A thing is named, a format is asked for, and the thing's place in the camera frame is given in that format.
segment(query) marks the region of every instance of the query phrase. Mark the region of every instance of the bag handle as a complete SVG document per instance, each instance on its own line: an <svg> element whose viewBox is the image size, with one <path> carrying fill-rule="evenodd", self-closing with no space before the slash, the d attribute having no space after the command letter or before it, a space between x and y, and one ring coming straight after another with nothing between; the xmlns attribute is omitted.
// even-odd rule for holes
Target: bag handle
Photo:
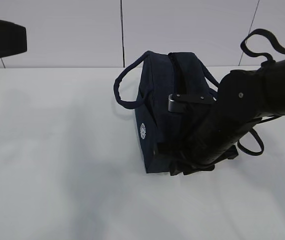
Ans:
<svg viewBox="0 0 285 240"><path fill-rule="evenodd" d="M263 152L265 150L263 140L259 137L258 133L253 128L249 132L253 136L253 138L257 141L257 143L259 144L261 151L251 151L251 150L245 148L239 140L237 142L237 147L241 151L243 151L245 154L248 154L251 156L259 156L259 155L263 154Z"/></svg>
<svg viewBox="0 0 285 240"><path fill-rule="evenodd" d="M125 109L136 109L140 107L142 104L144 104L148 94L153 90L152 87L148 84L144 96L142 99L138 101L124 101L121 99L121 96L119 94L119 86L123 80L123 78L129 73L132 69L137 67L140 63L142 63L150 54L150 51L146 51L140 58L138 58L134 63L129 65L125 70L122 71L122 73L119 75L119 77L116 78L113 85L113 93L116 98L117 103L119 103L121 106L123 106Z"/></svg>
<svg viewBox="0 0 285 240"><path fill-rule="evenodd" d="M267 52L252 52L248 49L248 47L246 46L246 41L253 35L260 35L267 38L271 43L273 49L275 49L278 53L285 55L285 48L280 45L275 35L266 29L258 28L252 31L240 44L241 50L243 50L243 52L249 57L256 58L259 56L265 56L267 58L267 62L275 62L272 55Z"/></svg>
<svg viewBox="0 0 285 240"><path fill-rule="evenodd" d="M211 82L213 85L215 85L217 88L219 86L219 83L217 82L217 80L214 78L214 76L208 71L207 67L205 67L205 65L203 64L202 61L200 61L200 59L198 59L202 68L202 72L205 76L206 79L209 80L209 82Z"/></svg>

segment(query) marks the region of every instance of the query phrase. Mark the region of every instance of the white table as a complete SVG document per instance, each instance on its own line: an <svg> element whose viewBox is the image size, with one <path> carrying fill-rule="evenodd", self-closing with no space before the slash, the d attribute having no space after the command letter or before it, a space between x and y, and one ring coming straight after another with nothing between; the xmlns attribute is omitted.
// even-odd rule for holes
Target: white table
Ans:
<svg viewBox="0 0 285 240"><path fill-rule="evenodd" d="M0 69L0 240L285 239L285 117L256 127L262 156L145 174L134 112L114 100L121 70Z"/></svg>

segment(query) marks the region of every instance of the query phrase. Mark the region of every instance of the black object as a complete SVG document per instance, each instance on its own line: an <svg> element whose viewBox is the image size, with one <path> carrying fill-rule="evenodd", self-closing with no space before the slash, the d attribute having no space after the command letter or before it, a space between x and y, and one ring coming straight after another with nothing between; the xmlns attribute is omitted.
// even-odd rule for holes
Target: black object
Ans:
<svg viewBox="0 0 285 240"><path fill-rule="evenodd" d="M0 20L0 58L27 51L26 28Z"/></svg>
<svg viewBox="0 0 285 240"><path fill-rule="evenodd" d="M121 100L119 86L123 77L143 61L141 80L136 101ZM126 109L135 109L140 146L147 173L184 172L190 174L198 169L184 164L180 149L182 140L194 122L199 123L210 111L217 98L205 77L216 87L219 85L203 63L191 52L176 52L168 55L145 52L128 66L115 80L113 87L117 102ZM175 110L168 111L171 101ZM186 111L191 114L186 118ZM230 146L220 159L237 156L235 147ZM203 171L211 171L210 166Z"/></svg>
<svg viewBox="0 0 285 240"><path fill-rule="evenodd" d="M269 53L250 51L246 40L253 35L266 37L276 51L285 54L270 31L256 29L240 47L248 56L265 56L267 61L256 71L232 70L220 84L187 52L161 55L148 51L116 79L117 102L135 109L147 173L170 172L173 176L212 171L216 163L238 156L235 143L252 156L264 152L264 143L253 127L285 115L285 60L276 62ZM137 100L121 100L120 82L142 61ZM205 77L219 86L218 94L209 88ZM248 132L260 151L240 143Z"/></svg>
<svg viewBox="0 0 285 240"><path fill-rule="evenodd" d="M276 50L285 54L285 48L271 32L258 29L249 37L254 34L267 37ZM245 54L265 56L267 61L257 71L232 70L222 79L217 101L183 139L180 162L196 169L208 169L220 162L221 156L235 142L245 153L261 155L264 144L253 127L285 115L285 60L276 62L269 53L253 53L246 47L245 40L241 44ZM248 132L257 140L261 151L253 152L241 145L239 139Z"/></svg>

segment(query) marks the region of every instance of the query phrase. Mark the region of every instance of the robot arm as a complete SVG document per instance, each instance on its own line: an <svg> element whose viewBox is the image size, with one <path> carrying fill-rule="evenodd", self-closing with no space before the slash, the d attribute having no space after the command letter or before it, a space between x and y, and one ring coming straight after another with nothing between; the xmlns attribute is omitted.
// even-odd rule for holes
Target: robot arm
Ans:
<svg viewBox="0 0 285 240"><path fill-rule="evenodd" d="M256 34L267 34L274 48L284 52L285 48L280 46L271 32L263 29L255 31ZM237 142L244 152L260 155L264 151L264 145L253 127L268 121L262 120L262 117L275 119L285 116L285 60L275 62L268 53L250 52L245 40L241 48L246 54L252 57L265 56L268 61L263 62L256 71L232 70L226 75L218 87L217 101L211 105L203 119L197 119L197 113L203 108L201 101L188 104L184 124L188 129L182 129L182 132L188 134L180 146L181 162L171 166L172 175L179 172L190 174L212 171L216 163L237 156L226 155ZM239 139L248 132L258 141L260 152L249 151L239 143Z"/></svg>

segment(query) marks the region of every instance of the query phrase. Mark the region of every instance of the white logo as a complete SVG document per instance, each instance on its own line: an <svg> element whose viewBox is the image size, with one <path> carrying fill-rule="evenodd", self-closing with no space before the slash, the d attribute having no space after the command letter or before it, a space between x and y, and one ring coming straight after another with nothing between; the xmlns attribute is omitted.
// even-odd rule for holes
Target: white logo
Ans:
<svg viewBox="0 0 285 240"><path fill-rule="evenodd" d="M144 123L140 125L140 137L141 139L145 139L146 137L146 127Z"/></svg>

